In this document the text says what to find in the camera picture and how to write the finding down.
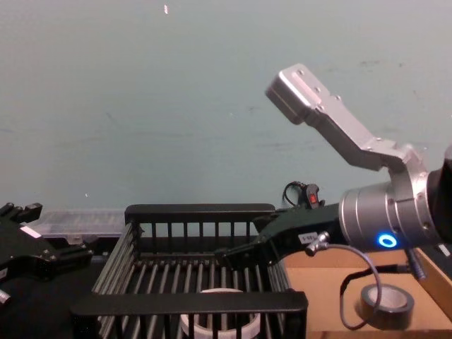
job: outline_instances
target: cable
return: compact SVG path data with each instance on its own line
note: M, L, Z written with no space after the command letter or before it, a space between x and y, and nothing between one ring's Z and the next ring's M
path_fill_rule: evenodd
M409 273L410 272L410 267L407 265L393 264L393 265L375 266L375 268L378 273L400 274L400 273ZM354 272L354 273L347 275L347 277L345 277L344 281L342 281L342 284L340 285L340 294L341 295L344 294L350 281L352 281L354 279L363 278L363 277L366 277L371 274L372 274L372 270L370 268L368 268L366 270L361 270L359 272Z
M347 284L345 284L344 288L341 286L341 289L340 289L340 299L339 299L340 300L340 304L339 304L339 307L340 307L340 320L342 321L342 324L346 328L348 328L349 330L351 330L351 331L359 330L360 328L364 327L365 325L367 325L372 320L372 318L375 316L376 312L378 311L378 309L380 307L382 290L381 290L381 280L380 280L379 272L377 271L375 265L371 262L370 258L366 254L362 253L359 249L356 249L356 248L348 246L348 245L327 244L327 243L324 243L324 245L322 247L323 247L322 249L344 249L346 251L351 251L351 252L357 254L362 259L364 259L364 261L366 261L366 263L369 265L369 270L374 274L377 293L376 293L376 301L375 301L375 304L374 304L373 312L372 312L372 315L369 318L363 320L361 323L358 323L357 325L354 325L354 326L350 325L345 320L345 315L344 315L344 291L345 291L345 288L348 285L348 282L347 282Z
M289 184L287 184L286 186L285 186L285 188L284 188L284 191L282 192L282 198L283 199L285 199L290 205L292 205L292 206L298 206L298 204L297 203L294 203L292 200L290 200L289 199L289 197L287 196L287 190L290 188L290 187L292 187L292 186L294 186L294 187L298 187L299 189L301 189L301 190L303 190L303 189L305 189L306 188L306 184L303 184L302 182L290 182Z

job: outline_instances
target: black wire basket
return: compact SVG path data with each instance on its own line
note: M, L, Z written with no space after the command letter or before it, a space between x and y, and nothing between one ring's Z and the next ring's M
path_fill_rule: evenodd
M212 338L231 330L242 338L259 315L257 338L305 338L307 299L290 289L283 264L230 271L213 255L252 241L252 220L274 211L268 204L129 206L92 293L71 309L74 337L193 339L202 326ZM217 287L243 293L200 293Z

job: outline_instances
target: blue led ring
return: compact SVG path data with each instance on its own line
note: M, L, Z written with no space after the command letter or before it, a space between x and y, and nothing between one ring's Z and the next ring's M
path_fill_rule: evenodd
M396 247L397 240L390 234L382 234L379 236L379 244L388 249L392 249L393 247Z

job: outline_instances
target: gray duct tape roll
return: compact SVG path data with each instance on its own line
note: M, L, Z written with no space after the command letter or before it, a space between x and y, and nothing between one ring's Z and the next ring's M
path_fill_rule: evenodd
M402 330L410 326L415 301L399 287L383 284L379 310L369 323L381 330ZM376 300L376 285L368 285L361 291L359 315L367 319L372 315Z

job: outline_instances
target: black bracket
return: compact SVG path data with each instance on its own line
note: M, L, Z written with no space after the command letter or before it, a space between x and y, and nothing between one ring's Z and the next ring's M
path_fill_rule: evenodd
M50 279L90 263L93 252L85 245L55 249L22 222L39 219L42 205L25 208L7 203L0 208L0 283L19 275Z

